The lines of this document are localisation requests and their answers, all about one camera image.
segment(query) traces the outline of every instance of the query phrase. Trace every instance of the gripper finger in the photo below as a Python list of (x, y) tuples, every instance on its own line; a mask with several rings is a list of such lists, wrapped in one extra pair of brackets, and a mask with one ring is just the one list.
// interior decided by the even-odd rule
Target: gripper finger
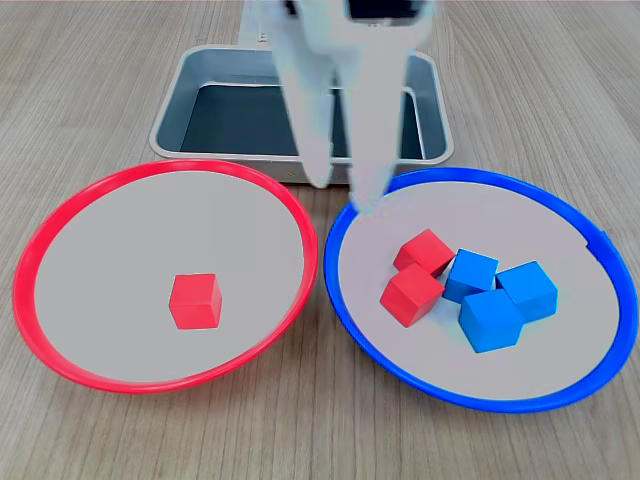
[(370, 45), (334, 57), (351, 151), (351, 201), (371, 212), (399, 158), (408, 48)]
[(299, 20), (267, 28), (300, 161), (309, 182), (324, 188), (332, 172), (333, 62), (309, 48)]

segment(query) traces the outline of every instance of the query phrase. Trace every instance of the metal tray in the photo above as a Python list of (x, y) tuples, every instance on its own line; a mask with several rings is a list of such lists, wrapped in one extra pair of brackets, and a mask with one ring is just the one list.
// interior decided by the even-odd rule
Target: metal tray
[[(340, 88), (334, 88), (336, 98)], [(332, 184), (348, 182), (349, 152), (340, 102), (333, 123)], [(440, 164), (453, 153), (433, 60), (414, 53), (405, 87), (398, 172)], [(187, 51), (150, 135), (165, 158), (216, 158), (244, 164), (278, 181), (307, 183), (271, 51), (204, 45)]]

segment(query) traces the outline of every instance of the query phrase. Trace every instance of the wooden table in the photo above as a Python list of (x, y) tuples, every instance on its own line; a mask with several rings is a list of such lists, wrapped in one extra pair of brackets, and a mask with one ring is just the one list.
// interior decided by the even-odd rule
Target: wooden table
[[(0, 3), (0, 479), (576, 479), (640, 475), (640, 353), (551, 413), (423, 395), (352, 341), (322, 281), (268, 352), (179, 393), (129, 397), (44, 367), (14, 325), (13, 271), (63, 200), (155, 160), (179, 56), (234, 43), (225, 2)], [(450, 165), (550, 190), (609, 232), (640, 279), (640, 4), (449, 2), (435, 58)], [(324, 242), (344, 189), (294, 188)]]

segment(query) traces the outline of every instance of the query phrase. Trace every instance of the block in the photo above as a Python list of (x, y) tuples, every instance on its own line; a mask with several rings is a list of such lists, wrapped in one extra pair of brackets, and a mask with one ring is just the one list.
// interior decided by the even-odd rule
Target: block
[(525, 321), (504, 290), (492, 290), (464, 297), (458, 323), (474, 351), (484, 353), (516, 345)]
[(529, 262), (496, 275), (503, 289), (527, 322), (550, 317), (558, 311), (558, 289), (538, 262)]
[(458, 250), (443, 297), (461, 303), (467, 295), (488, 292), (498, 270), (498, 260), (469, 250)]
[(429, 313), (443, 291), (440, 282), (412, 263), (389, 281), (380, 303), (402, 325), (410, 327)]
[(435, 233), (425, 230), (400, 248), (393, 265), (398, 270), (404, 270), (412, 263), (417, 263), (429, 275), (437, 277), (444, 272), (455, 256), (453, 250)]
[(222, 294), (214, 274), (176, 275), (169, 310), (181, 330), (217, 328)]

